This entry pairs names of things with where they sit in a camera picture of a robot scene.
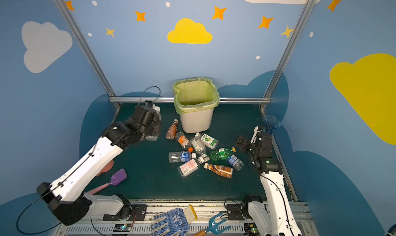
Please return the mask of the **clear ribbed water bottle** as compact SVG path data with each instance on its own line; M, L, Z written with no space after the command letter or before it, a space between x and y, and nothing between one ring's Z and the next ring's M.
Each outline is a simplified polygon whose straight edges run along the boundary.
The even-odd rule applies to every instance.
M146 138L145 138L147 141L157 141L158 140L158 135L150 135L150 136L147 136Z

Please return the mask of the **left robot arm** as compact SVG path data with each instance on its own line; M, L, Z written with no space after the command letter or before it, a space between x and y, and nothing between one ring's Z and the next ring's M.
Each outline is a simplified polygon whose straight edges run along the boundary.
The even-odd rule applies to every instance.
M106 128L94 146L72 168L52 183L41 183L37 193L51 213L66 226L86 216L110 215L119 220L129 219L131 203L123 195L93 195L84 190L111 160L148 137L158 137L160 130L160 107L152 101L136 106L130 118Z

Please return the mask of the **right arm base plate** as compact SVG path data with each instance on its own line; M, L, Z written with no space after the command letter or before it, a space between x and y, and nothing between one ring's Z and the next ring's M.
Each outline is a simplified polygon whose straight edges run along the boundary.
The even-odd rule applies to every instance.
M230 221L244 221L247 219L242 211L242 204L226 204L227 218Z

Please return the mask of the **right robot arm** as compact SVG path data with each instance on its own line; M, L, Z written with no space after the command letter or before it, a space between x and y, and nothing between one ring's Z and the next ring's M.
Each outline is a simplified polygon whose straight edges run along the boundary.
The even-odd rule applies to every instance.
M301 236L284 186L282 166L272 151L272 136L256 132L252 139L238 136L235 148L248 154L264 187L268 207L257 197L246 196L242 207L261 236Z

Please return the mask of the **pink label square bottle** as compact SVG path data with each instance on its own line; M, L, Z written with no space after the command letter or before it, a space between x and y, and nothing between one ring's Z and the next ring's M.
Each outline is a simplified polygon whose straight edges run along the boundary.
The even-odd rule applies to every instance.
M178 173L182 178L186 178L190 174L197 171L202 163L205 163L205 158L203 158L202 156L200 156L199 158L191 159L177 168Z

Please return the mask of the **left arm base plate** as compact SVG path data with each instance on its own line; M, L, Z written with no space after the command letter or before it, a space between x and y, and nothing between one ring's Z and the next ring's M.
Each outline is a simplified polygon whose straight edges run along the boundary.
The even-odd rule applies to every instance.
M116 215L105 214L103 221L144 221L146 215L147 205L132 204L125 205Z

